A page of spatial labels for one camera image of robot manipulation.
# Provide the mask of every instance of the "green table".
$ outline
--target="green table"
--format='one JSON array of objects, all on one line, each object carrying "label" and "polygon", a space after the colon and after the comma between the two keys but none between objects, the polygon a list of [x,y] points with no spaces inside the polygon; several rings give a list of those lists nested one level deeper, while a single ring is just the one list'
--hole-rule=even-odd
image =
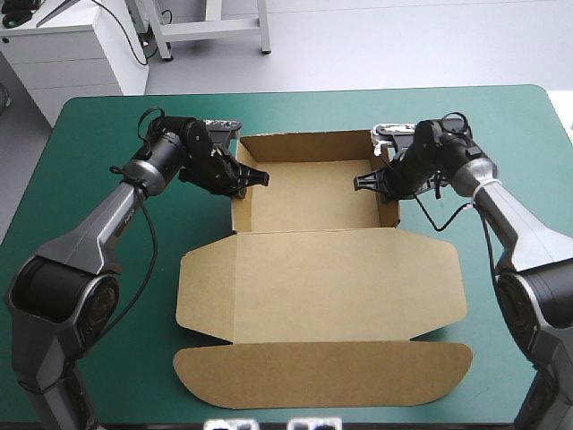
[{"label": "green table", "polygon": [[[60,115],[0,248],[0,285],[7,288],[38,245],[74,227],[113,189],[118,178],[107,168],[122,165],[136,151],[139,115],[156,104],[169,115],[239,119],[243,135],[365,129],[379,122],[416,122],[461,111],[470,118],[475,139],[500,166],[504,185],[550,227],[573,235],[573,147],[538,87],[74,99]],[[439,201],[431,193],[423,200],[438,220],[461,202],[451,189]],[[400,228],[450,241],[459,251],[469,314],[423,337],[465,342],[474,351],[468,376],[449,396],[413,408],[233,411],[193,397],[172,367],[178,349],[218,342],[179,327],[175,301],[181,256],[230,233],[228,200],[174,181],[148,207],[159,237],[152,281],[125,320],[81,362],[103,422],[201,422],[214,417],[280,422],[315,415],[341,416],[347,422],[509,422],[516,415],[533,370],[501,319],[483,232],[473,211],[462,212],[439,234],[415,202],[402,203]],[[139,285],[150,253],[140,215],[118,246],[125,268],[123,304]],[[10,367],[10,338],[9,316],[1,306],[0,421],[34,421]]]}]

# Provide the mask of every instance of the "wire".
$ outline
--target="wire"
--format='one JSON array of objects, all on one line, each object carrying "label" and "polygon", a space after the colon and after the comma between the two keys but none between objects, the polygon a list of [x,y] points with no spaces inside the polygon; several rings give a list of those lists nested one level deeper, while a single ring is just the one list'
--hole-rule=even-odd
[{"label": "wire", "polygon": [[[129,39],[129,36],[127,35],[127,31],[125,30],[124,25],[119,21],[119,19],[117,18],[117,16],[115,16],[115,14],[113,12],[111,12],[106,6],[104,6],[102,3],[100,3],[98,0],[91,0],[91,2],[93,4],[97,4],[99,7],[101,7],[104,11],[106,11],[107,13],[109,13],[111,15],[111,17],[115,20],[115,22],[117,22],[117,25],[119,25],[119,27],[122,29],[122,32],[125,35],[125,38],[127,39],[127,43],[129,44],[129,48],[132,50],[132,54],[133,54],[133,58],[135,58],[135,61],[137,61],[140,65],[148,65],[150,63],[150,58],[152,58],[154,55],[157,54],[158,52],[158,47],[155,48],[155,50],[149,55],[149,56],[145,56],[145,61],[141,61],[139,57],[137,57],[137,54],[135,54],[135,49],[133,49],[133,44],[131,39]],[[161,14],[163,15],[165,12],[169,12],[171,15],[171,18],[169,20],[169,23],[171,23],[173,21],[173,13],[169,10],[166,9],[165,11],[163,11]]]},{"label": "wire", "polygon": [[456,219],[456,216],[463,211],[464,209],[467,208],[471,208],[472,207],[472,203],[464,203],[462,204],[459,208],[456,209],[456,211],[451,215],[451,217],[449,217],[449,219],[446,221],[446,223],[441,226],[438,227],[435,223],[435,221],[432,219],[432,217],[430,216],[430,213],[428,213],[428,211],[426,210],[426,208],[423,206],[422,202],[420,201],[420,199],[418,198],[417,195],[414,195],[415,200],[418,202],[418,204],[420,205],[420,207],[422,208],[422,212],[423,214],[426,216],[426,218],[430,221],[430,224],[432,224],[432,227],[434,230],[436,231],[444,231],[446,228],[448,228],[449,224],[452,223],[452,221],[454,219]]},{"label": "wire", "polygon": [[113,329],[117,325],[117,323],[119,323],[122,320],[122,318],[124,318],[127,315],[127,313],[132,309],[133,305],[135,305],[135,303],[139,300],[141,294],[143,294],[143,291],[149,284],[151,275],[153,274],[153,270],[155,269],[155,262],[158,259],[157,233],[155,231],[155,226],[153,225],[153,221],[151,220],[150,213],[147,211],[147,208],[143,203],[141,204],[141,210],[143,211],[143,215],[145,215],[145,219],[147,220],[147,224],[150,228],[151,242],[153,243],[153,255],[151,256],[150,265],[147,269],[147,272],[145,273],[145,278],[143,278],[143,281],[141,282],[140,287],[133,295],[132,300],[127,304],[124,310],[112,322],[110,322],[106,326],[106,328],[99,334],[98,340],[103,338],[111,329]]},{"label": "wire", "polygon": [[10,98],[10,93],[3,83],[0,83],[0,92],[2,93],[2,98],[0,99],[0,115],[12,104],[12,99]]},{"label": "wire", "polygon": [[165,15],[166,12],[169,12],[169,22],[167,24],[170,24],[171,22],[173,22],[173,12],[171,12],[170,9],[166,9],[161,13],[161,16]]},{"label": "wire", "polygon": [[[382,160],[382,162],[386,165],[387,168],[389,168],[389,169],[392,170],[394,173],[396,173],[396,175],[401,176],[400,173],[399,173],[396,169],[394,169],[394,168],[392,167],[392,165],[391,165],[390,163],[388,163],[388,161],[387,161],[386,159],[384,159],[384,157],[381,157],[381,160]],[[437,186],[437,187],[440,187],[440,181],[438,181],[438,182],[436,183],[436,186]],[[422,201],[418,198],[418,196],[415,195],[415,194],[412,194],[412,197],[418,202],[418,204],[419,204],[420,207],[422,208],[423,214],[424,214],[424,215],[426,216],[426,218],[430,221],[430,224],[432,224],[433,229],[436,230],[436,231],[439,231],[439,232],[444,231],[446,228],[448,228],[449,224],[451,224],[452,221],[453,221],[454,219],[456,219],[456,217],[459,215],[459,213],[460,213],[461,211],[463,211],[463,210],[464,210],[465,208],[467,208],[468,206],[471,206],[471,205],[472,205],[472,203],[464,203],[464,204],[462,204],[459,208],[456,209],[456,211],[451,215],[451,217],[449,217],[449,219],[446,221],[446,223],[445,223],[443,226],[438,227],[438,226],[436,225],[436,222],[433,220],[432,216],[430,215],[430,212],[428,212],[428,210],[425,208],[425,206],[423,205]]]},{"label": "wire", "polygon": [[475,210],[480,216],[480,220],[482,221],[483,227],[483,234],[485,235],[485,243],[487,244],[487,254],[490,259],[490,274],[492,275],[492,285],[493,289],[496,288],[496,279],[495,279],[495,263],[493,262],[493,246],[492,246],[492,238],[490,237],[490,230],[487,227],[487,222],[485,220],[485,216],[483,215],[479,206],[475,206]]}]

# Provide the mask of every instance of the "white floor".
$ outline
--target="white floor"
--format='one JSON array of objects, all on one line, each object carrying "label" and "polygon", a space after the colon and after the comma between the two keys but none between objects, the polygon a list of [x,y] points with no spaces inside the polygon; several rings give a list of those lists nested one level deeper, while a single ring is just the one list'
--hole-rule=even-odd
[{"label": "white floor", "polygon": [[[173,10],[176,22],[197,20],[204,10],[198,0],[159,1]],[[271,55],[260,54],[257,37],[175,43],[173,62],[151,60],[147,92],[533,83],[550,92],[566,128],[573,124],[573,0],[268,0],[268,4]],[[223,12],[227,18],[248,16],[255,5],[256,0],[224,0]],[[1,63],[0,82],[5,75]],[[24,151],[6,143],[8,121],[20,118],[20,128],[45,127],[34,115],[12,117],[6,113],[0,118],[0,240],[45,139],[19,142],[27,148]]]}]

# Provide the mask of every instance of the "white drawer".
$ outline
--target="white drawer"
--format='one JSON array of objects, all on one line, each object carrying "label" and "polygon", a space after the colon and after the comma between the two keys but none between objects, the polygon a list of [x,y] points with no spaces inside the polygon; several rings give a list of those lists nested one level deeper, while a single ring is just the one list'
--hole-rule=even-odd
[{"label": "white drawer", "polygon": [[13,69],[28,90],[117,83],[106,59],[19,63]]},{"label": "white drawer", "polygon": [[11,65],[106,57],[93,31],[3,36],[0,51]]},{"label": "white drawer", "polygon": [[62,107],[69,99],[89,96],[121,96],[123,94],[119,85],[94,85],[30,90],[30,95],[47,121],[54,125]]}]

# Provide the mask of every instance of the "open cardboard box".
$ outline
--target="open cardboard box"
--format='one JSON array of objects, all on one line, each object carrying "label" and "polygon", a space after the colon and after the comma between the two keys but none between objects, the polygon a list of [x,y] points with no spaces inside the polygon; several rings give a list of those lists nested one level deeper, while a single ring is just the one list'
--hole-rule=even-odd
[{"label": "open cardboard box", "polygon": [[398,230],[397,202],[356,192],[381,166],[368,131],[242,138],[269,187],[232,201],[235,235],[182,260],[176,318],[233,345],[179,351],[199,398],[231,409],[415,405],[471,361],[462,344],[412,338],[462,319],[453,245]]}]

